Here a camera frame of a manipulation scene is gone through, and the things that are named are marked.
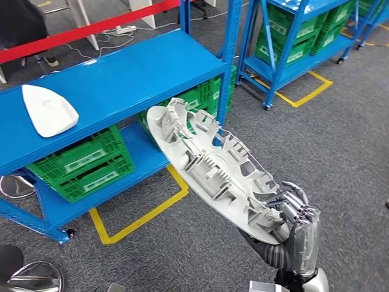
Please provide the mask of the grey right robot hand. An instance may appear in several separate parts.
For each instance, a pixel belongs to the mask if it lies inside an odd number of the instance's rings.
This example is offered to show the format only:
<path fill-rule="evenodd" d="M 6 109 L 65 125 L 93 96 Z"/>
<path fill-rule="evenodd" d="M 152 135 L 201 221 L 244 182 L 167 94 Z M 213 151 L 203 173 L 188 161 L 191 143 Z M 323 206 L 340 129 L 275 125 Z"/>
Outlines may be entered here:
<path fill-rule="evenodd" d="M 267 247 L 264 260 L 273 268 L 297 275 L 314 274 L 320 235 L 320 212 L 311 206 L 302 188 L 289 181 L 282 184 L 289 190 L 283 190 L 271 204 L 283 213 L 291 229 L 286 241 Z"/>

